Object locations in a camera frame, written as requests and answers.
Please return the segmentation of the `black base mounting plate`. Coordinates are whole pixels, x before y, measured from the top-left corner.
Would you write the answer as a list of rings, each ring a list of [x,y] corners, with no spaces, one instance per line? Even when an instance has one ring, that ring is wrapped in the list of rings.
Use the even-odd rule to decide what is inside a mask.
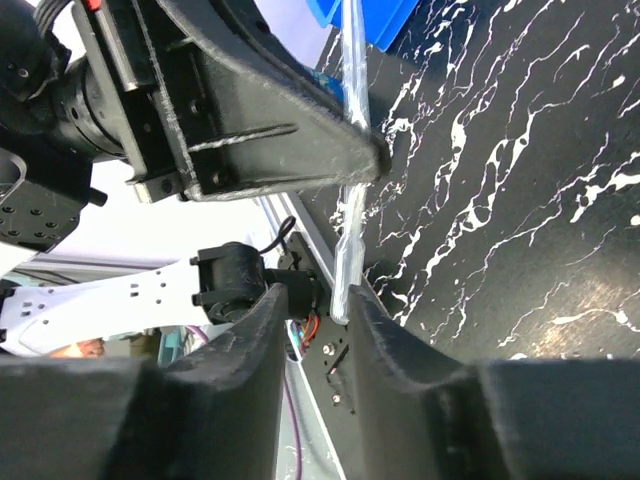
[[[279,265],[305,272],[314,287],[311,325],[304,327],[302,366],[318,406],[356,414],[353,365],[349,352],[351,336],[345,326],[330,317],[331,289],[303,235],[294,232],[287,239],[288,252]]]

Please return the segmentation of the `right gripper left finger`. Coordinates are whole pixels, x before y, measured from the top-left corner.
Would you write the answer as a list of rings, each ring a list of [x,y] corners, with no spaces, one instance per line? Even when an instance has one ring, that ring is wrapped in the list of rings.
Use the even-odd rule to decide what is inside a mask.
[[[1,361],[5,479],[271,479],[288,294],[161,368],[132,358]]]

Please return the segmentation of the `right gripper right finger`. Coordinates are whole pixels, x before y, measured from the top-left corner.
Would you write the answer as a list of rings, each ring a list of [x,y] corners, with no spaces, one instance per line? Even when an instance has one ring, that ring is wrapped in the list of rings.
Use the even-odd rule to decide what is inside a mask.
[[[369,479],[635,479],[633,359],[462,364],[349,292],[350,348]]]

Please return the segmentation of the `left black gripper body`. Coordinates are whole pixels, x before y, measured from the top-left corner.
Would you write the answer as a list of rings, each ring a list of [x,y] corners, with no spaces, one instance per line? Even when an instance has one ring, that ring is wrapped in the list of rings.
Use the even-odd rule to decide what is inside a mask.
[[[240,178],[226,152],[239,141],[211,114],[179,114],[206,102],[199,62],[183,44],[230,39],[211,1],[78,4],[86,54],[75,63],[52,33],[58,1],[1,5],[1,146],[10,163],[1,200],[97,205],[91,165],[126,160],[143,202],[183,193],[230,200]]]

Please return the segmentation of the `blue divided organizer tray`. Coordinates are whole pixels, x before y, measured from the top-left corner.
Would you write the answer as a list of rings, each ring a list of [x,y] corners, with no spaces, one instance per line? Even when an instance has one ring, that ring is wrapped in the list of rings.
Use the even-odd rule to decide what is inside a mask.
[[[419,0],[362,0],[366,41],[386,52],[419,4]],[[342,27],[340,0],[307,0],[315,20],[321,27]]]

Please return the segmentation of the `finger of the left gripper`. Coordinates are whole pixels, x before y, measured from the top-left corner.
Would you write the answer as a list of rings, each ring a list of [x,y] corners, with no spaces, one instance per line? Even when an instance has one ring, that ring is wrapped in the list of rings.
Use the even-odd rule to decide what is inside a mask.
[[[252,1],[162,1],[194,50],[213,130],[185,128],[186,196],[222,201],[346,185],[350,153],[366,183],[391,170],[386,142],[363,139],[342,103],[280,43]]]

